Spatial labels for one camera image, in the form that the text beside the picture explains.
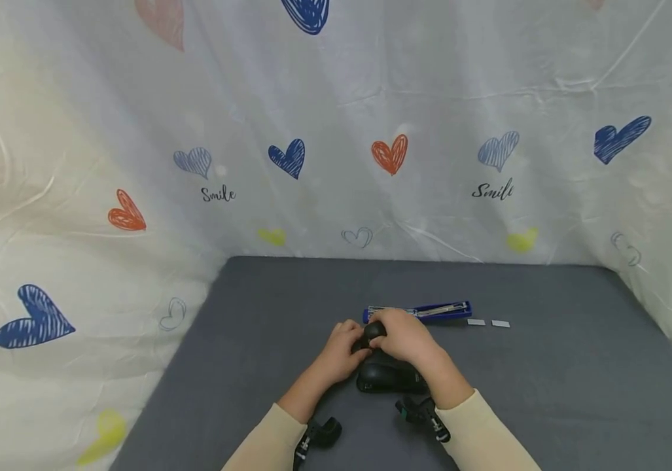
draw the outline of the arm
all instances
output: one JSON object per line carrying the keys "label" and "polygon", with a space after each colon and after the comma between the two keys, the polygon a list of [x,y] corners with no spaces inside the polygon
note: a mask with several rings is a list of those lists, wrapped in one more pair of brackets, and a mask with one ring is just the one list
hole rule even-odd
{"label": "arm", "polygon": [[435,412],[451,434],[446,452],[464,471],[539,471],[529,453],[503,425],[480,393],[438,350],[418,362],[428,382]]}
{"label": "arm", "polygon": [[273,404],[222,471],[291,471],[293,452],[320,397],[348,378],[370,354],[368,349],[351,353],[351,346],[361,336],[362,328],[354,321],[336,324],[322,353]]}
{"label": "arm", "polygon": [[451,434],[446,452],[464,471],[539,471],[529,453],[495,415],[428,329],[404,311],[373,316],[387,332],[370,342],[392,357],[410,362],[430,387],[436,412]]}

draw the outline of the beige sleeve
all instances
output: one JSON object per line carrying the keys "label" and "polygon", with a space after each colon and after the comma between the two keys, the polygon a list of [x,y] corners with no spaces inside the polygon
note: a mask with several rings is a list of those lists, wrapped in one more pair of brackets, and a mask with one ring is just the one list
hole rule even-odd
{"label": "beige sleeve", "polygon": [[273,404],[221,471],[291,471],[293,451],[307,431],[277,404]]}
{"label": "beige sleeve", "polygon": [[452,410],[435,412],[451,433],[443,445],[461,471],[540,471],[477,390]]}

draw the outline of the black object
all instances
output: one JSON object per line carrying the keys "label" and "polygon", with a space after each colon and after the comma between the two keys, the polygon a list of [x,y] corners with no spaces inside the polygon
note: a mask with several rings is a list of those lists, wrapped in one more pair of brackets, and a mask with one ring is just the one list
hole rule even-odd
{"label": "black object", "polygon": [[370,348],[370,341],[374,338],[385,337],[387,336],[387,331],[382,322],[376,321],[371,324],[367,324],[364,327],[364,333],[357,340],[354,345],[351,347],[351,352],[354,353],[362,348]]}
{"label": "black object", "polygon": [[329,418],[322,426],[315,420],[311,420],[307,424],[307,431],[293,452],[293,471],[299,470],[302,463],[307,459],[307,452],[311,447],[332,447],[339,440],[341,431],[341,423],[333,417]]}
{"label": "black object", "polygon": [[410,363],[396,360],[383,351],[375,351],[359,368],[357,389],[363,393],[425,394],[428,385]]}
{"label": "black object", "polygon": [[438,414],[435,413],[435,401],[431,397],[417,404],[413,398],[404,396],[403,401],[396,401],[396,409],[405,421],[416,425],[430,426],[435,433],[435,440],[441,443],[447,443],[451,440],[451,433],[443,421],[440,420]]}

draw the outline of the gray table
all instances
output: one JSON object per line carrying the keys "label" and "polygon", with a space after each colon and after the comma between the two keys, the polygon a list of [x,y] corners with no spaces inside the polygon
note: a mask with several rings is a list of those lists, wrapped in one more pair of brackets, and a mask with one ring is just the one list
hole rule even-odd
{"label": "gray table", "polygon": [[[543,470],[672,470],[672,346],[614,273],[251,257],[222,269],[111,469],[220,470],[336,322],[464,299],[511,327],[431,332]],[[302,469],[455,470],[396,399],[334,388],[315,417],[344,434]]]}

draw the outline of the white fabric backdrop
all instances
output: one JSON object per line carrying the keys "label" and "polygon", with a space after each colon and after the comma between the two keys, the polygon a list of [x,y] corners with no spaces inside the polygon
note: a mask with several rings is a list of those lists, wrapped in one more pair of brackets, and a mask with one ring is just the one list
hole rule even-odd
{"label": "white fabric backdrop", "polygon": [[0,470],[107,469],[233,254],[599,264],[672,340],[672,2],[0,0]]}

